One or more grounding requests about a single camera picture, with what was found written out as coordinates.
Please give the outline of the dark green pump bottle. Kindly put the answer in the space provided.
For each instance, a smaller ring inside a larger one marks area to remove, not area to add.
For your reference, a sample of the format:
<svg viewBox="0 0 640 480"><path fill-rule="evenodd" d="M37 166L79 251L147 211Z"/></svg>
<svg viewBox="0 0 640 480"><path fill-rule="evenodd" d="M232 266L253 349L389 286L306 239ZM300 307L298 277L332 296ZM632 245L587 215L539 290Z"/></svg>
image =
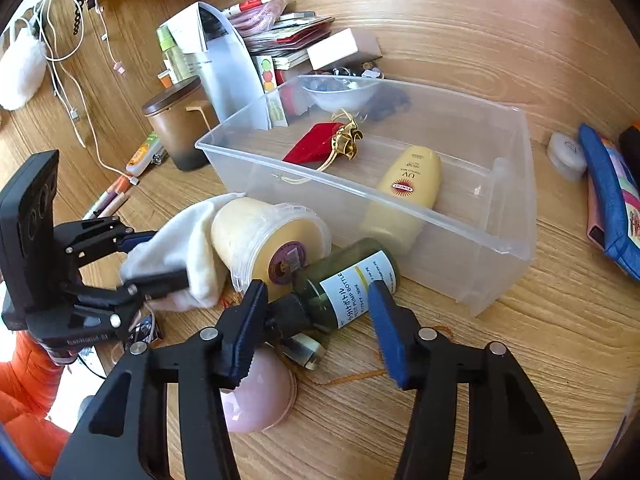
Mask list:
<svg viewBox="0 0 640 480"><path fill-rule="evenodd" d="M399 280L392 253L375 238L362 238L295 271L292 290L270 302L265 335L280 340L305 330L332 334L369 311L373 282L396 292Z"/></svg>

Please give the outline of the red velvet pouch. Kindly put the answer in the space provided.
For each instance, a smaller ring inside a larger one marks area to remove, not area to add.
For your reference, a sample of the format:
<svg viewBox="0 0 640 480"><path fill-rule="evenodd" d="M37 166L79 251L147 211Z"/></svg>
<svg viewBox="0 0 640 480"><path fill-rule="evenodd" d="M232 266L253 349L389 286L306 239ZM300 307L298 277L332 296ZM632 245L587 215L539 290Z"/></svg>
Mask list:
<svg viewBox="0 0 640 480"><path fill-rule="evenodd" d="M353 160L358 154L357 143L362 139L363 134L354 116L347 110L340 110L332 115L329 122L314 124L283 160L298 166L321 162L317 171L325 172L340 157Z"/></svg>

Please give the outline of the yellow sunscreen tube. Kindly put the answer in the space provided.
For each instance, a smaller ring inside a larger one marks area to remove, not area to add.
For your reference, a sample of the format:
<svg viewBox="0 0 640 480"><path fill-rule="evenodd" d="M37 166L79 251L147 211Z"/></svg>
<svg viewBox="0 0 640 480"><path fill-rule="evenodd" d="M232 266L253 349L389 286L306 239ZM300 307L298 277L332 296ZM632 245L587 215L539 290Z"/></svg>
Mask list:
<svg viewBox="0 0 640 480"><path fill-rule="evenodd" d="M440 188L440 157L425 146L409 146L378 184L378 190L407 203L432 209ZM394 256L410 252L424 221L396 207L372 203L364 215L361 232L374 237Z"/></svg>

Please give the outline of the orange marker pen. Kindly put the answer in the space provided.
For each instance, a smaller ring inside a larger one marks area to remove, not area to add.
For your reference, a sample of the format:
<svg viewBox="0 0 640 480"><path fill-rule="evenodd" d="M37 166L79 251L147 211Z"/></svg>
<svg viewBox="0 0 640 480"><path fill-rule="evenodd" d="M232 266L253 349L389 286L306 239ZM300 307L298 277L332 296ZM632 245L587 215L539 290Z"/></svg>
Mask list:
<svg viewBox="0 0 640 480"><path fill-rule="evenodd" d="M104 191L96 202L89 208L86 214L82 217L84 220L91 218L98 218L100 213L117 197L120 193L125 193L130 187L130 180L128 176L118 177L108 188Z"/></svg>

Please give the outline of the green orange glue tube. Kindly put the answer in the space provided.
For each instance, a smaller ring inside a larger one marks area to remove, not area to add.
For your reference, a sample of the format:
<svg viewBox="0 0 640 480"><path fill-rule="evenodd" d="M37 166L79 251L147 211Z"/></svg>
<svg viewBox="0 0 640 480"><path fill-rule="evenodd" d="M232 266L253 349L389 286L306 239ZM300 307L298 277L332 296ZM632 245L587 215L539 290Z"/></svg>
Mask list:
<svg viewBox="0 0 640 480"><path fill-rule="evenodd" d="M126 173L133 177L140 177L148 168L154 157L163 149L160 137L155 131L151 132L131 156L126 166Z"/></svg>

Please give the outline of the brown ceramic mug with lid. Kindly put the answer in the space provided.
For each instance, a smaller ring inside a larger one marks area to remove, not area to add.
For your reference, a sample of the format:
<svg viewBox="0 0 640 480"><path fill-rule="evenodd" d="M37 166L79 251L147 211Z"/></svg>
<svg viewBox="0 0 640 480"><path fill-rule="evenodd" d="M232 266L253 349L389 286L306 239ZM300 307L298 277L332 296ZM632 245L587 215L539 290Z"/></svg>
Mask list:
<svg viewBox="0 0 640 480"><path fill-rule="evenodd" d="M195 143L216 127L219 120L199 76L173 84L153 96L142 106L142 113L179 170L189 172L208 164L206 155Z"/></svg>

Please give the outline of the orange book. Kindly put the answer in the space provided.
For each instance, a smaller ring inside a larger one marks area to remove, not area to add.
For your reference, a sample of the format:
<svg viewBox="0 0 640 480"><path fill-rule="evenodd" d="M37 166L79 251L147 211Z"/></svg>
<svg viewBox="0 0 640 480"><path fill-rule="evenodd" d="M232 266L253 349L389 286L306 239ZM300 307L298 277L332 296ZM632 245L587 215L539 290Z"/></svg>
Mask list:
<svg viewBox="0 0 640 480"><path fill-rule="evenodd" d="M165 89L168 89L172 86L172 80L171 80L169 70L164 70L163 72L157 75L157 78Z"/></svg>

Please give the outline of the green spray bottle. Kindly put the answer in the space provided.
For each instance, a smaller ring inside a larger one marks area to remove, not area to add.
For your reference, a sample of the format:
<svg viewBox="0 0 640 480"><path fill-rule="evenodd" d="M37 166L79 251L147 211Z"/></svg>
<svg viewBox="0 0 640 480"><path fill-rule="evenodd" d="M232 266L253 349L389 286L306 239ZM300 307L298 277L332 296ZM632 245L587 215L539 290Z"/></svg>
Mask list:
<svg viewBox="0 0 640 480"><path fill-rule="evenodd" d="M175 82L191 78L193 76L191 67L175 42L174 36L171 35L169 28L166 25L162 25L156 30L156 34L160 50L162 50L165 61L175 76Z"/></svg>

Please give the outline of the white paper file holder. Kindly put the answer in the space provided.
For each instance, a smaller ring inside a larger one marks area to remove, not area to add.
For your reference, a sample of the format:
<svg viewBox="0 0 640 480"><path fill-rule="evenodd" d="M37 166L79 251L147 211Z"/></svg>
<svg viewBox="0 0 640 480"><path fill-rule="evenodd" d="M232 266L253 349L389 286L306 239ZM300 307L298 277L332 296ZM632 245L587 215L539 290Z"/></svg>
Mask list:
<svg viewBox="0 0 640 480"><path fill-rule="evenodd" d="M218 120L239 112L257 129L271 127L264 89L238 31L209 3L198 1L164 23L201 78Z"/></svg>

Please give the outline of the clear plastic storage bin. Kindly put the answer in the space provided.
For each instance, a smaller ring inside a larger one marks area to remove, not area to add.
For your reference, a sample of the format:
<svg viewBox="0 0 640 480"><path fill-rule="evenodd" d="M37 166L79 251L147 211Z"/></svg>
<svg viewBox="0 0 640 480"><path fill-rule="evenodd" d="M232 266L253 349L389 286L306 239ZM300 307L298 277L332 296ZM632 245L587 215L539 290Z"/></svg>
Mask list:
<svg viewBox="0 0 640 480"><path fill-rule="evenodd" d="M299 76L198 147L229 191L313 210L337 246L377 238L406 278L472 315L535 255L532 147L514 107L391 79Z"/></svg>

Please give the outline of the blue pencil pouch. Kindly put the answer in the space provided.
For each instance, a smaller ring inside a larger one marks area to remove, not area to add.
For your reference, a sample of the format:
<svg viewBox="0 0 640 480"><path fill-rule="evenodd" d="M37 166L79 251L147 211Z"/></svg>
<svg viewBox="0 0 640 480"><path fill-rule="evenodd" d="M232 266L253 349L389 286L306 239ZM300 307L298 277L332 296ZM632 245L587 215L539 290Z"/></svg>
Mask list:
<svg viewBox="0 0 640 480"><path fill-rule="evenodd" d="M587 124L578 128L588 177L598 201L603 251L635 280L639 279L639 191L623 155Z"/></svg>

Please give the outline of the small white round tin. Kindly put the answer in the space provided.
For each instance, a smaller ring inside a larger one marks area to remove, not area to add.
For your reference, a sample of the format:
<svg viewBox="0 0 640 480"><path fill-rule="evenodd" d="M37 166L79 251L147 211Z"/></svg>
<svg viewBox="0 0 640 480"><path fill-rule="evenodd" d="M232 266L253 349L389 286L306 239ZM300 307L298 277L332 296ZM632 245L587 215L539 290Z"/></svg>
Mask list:
<svg viewBox="0 0 640 480"><path fill-rule="evenodd" d="M566 180L577 182L587 171L587 161L582 147L567 134L552 133L547 145L547 156L554 169Z"/></svg>

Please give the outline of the stack of small packets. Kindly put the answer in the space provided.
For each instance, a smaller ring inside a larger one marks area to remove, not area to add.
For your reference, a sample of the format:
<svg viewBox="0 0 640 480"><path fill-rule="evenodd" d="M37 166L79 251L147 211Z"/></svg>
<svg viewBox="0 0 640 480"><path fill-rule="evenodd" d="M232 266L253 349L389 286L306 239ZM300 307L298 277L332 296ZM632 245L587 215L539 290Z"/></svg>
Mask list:
<svg viewBox="0 0 640 480"><path fill-rule="evenodd" d="M245 0L221 11L258 64L276 70L308 62L308 49L331 35L334 17L314 11L288 11L285 0Z"/></svg>

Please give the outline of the white ceramic bowl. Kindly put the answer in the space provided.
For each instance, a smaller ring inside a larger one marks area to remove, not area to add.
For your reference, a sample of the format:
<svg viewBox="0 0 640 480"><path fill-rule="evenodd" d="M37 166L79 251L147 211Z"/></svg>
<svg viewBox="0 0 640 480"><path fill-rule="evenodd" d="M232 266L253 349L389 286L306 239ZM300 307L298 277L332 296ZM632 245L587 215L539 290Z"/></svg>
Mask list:
<svg viewBox="0 0 640 480"><path fill-rule="evenodd" d="M380 82L367 78L303 76L300 85L320 110L361 112L380 90Z"/></svg>

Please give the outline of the small white box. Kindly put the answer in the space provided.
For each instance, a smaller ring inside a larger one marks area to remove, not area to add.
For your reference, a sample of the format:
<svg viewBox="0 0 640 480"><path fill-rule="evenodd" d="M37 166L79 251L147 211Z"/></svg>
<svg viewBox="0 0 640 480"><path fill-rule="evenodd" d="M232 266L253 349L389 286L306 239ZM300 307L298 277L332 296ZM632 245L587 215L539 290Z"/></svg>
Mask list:
<svg viewBox="0 0 640 480"><path fill-rule="evenodd" d="M307 48L313 70L349 66L376 60L382 56L373 32L346 28Z"/></svg>

